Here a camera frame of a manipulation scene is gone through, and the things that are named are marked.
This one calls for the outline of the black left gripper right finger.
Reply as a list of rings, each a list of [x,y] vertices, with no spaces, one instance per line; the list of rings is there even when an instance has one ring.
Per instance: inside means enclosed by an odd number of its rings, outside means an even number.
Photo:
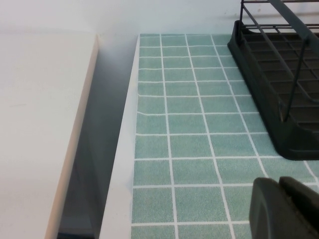
[[[307,185],[288,176],[280,177],[279,185],[294,204],[297,215],[301,218],[309,233],[318,239],[319,194]]]

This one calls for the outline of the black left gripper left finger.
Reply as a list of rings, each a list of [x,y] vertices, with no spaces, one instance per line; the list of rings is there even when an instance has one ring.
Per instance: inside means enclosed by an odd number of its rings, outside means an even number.
[[[256,178],[250,203],[250,229],[253,239],[295,239],[296,216],[288,196],[269,178]]]

